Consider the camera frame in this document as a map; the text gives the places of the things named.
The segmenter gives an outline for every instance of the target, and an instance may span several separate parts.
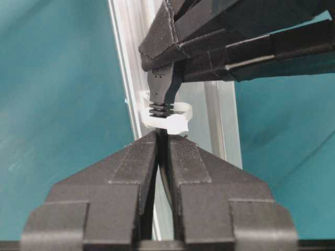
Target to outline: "teal fabric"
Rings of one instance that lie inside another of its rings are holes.
[[[304,239],[335,238],[334,81],[325,74],[236,83],[243,169],[269,183]]]
[[[105,0],[0,1],[0,239],[133,140]]]

